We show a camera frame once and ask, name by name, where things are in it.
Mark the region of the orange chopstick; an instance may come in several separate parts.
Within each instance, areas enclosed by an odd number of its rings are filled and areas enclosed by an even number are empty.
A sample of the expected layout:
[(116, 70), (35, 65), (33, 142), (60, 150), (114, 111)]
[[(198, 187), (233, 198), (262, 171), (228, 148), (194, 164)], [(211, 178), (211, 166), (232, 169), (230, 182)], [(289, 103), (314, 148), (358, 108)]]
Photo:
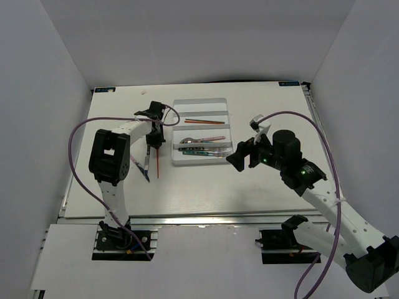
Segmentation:
[(160, 177), (159, 149), (156, 149), (156, 177)]
[(223, 121), (207, 121), (207, 120), (185, 120), (185, 123), (209, 124), (209, 125), (224, 125)]

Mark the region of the dark handled table knife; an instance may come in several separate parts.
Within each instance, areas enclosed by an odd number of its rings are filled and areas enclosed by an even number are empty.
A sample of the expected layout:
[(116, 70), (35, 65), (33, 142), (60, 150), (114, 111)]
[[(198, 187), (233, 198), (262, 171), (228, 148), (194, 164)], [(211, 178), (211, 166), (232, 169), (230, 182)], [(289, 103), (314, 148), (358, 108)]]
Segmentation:
[(144, 167), (143, 167), (143, 173), (144, 173), (144, 177), (145, 179), (150, 182), (150, 178), (149, 178), (149, 165), (150, 165), (150, 153), (151, 153), (151, 146), (147, 145), (147, 151), (146, 151), (146, 156), (145, 156), (145, 161), (144, 161)]

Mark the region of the teal handled fork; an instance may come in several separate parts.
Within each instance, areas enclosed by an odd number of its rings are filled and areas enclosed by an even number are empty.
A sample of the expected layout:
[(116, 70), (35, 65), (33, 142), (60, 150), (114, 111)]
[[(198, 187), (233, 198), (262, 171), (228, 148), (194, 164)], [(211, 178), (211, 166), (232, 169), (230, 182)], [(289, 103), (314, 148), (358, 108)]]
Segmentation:
[(211, 156), (216, 158), (226, 158), (232, 154), (230, 151), (182, 151), (181, 153), (188, 156)]
[(191, 151), (191, 152), (223, 152), (229, 149), (228, 146), (219, 146), (219, 147), (186, 147), (186, 148), (178, 148), (179, 152)]

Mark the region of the pink handled spoon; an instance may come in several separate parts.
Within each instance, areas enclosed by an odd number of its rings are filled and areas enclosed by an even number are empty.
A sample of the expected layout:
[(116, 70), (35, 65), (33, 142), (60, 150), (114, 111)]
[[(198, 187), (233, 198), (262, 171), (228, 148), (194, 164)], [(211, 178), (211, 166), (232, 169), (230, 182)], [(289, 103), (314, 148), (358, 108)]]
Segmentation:
[(219, 140), (225, 140), (225, 139), (226, 139), (225, 136), (214, 136), (214, 137), (207, 137), (207, 138), (192, 139), (191, 142), (203, 143), (203, 142), (219, 141)]

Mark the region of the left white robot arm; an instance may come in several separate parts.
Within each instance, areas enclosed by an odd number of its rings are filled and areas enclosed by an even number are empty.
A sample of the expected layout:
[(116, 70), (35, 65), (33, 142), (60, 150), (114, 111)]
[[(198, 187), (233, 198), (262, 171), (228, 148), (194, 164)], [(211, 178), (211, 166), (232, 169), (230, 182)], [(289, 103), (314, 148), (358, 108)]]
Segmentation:
[(135, 119), (112, 130), (96, 132), (89, 159), (89, 171), (98, 182), (105, 203), (105, 220), (101, 227), (113, 229), (110, 241), (119, 249), (128, 247), (132, 233), (125, 229), (130, 218), (125, 205), (123, 182), (130, 170), (130, 148), (140, 138), (147, 148), (158, 150), (166, 141), (163, 116), (166, 105), (152, 101), (149, 109), (134, 114)]

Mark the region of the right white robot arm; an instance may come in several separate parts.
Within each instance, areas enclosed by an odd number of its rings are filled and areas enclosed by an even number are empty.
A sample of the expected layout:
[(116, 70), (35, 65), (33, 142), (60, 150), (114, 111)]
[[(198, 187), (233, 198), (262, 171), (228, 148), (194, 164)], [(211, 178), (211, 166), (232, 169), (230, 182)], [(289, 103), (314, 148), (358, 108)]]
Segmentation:
[(303, 158), (301, 143), (289, 130), (265, 134), (238, 143), (226, 160), (239, 172), (244, 160), (249, 167), (265, 164), (280, 172), (283, 183), (316, 208), (338, 236), (318, 228), (308, 218), (294, 215), (282, 224), (282, 243), (291, 249), (300, 245), (334, 254), (350, 281), (365, 293), (374, 292), (398, 273), (398, 236), (388, 237), (366, 221), (345, 199), (337, 199), (327, 175)]

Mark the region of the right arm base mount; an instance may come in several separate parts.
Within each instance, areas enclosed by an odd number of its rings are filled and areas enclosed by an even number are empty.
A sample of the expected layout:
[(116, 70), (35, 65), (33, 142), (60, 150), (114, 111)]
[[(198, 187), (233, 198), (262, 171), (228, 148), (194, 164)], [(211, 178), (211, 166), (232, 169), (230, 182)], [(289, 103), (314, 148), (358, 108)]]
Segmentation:
[(314, 249), (299, 244), (289, 236), (283, 227), (261, 229), (255, 244), (261, 250), (263, 265), (310, 265), (321, 263), (321, 257)]

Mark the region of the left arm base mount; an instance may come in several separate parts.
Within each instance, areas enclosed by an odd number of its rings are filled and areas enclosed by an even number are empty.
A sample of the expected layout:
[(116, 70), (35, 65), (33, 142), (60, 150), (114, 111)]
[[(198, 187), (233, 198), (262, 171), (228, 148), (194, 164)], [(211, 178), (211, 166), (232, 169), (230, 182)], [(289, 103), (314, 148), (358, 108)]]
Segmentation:
[(158, 232), (155, 230), (133, 230), (139, 241), (121, 227), (109, 227), (104, 221), (99, 222), (92, 260), (149, 262), (156, 250)]

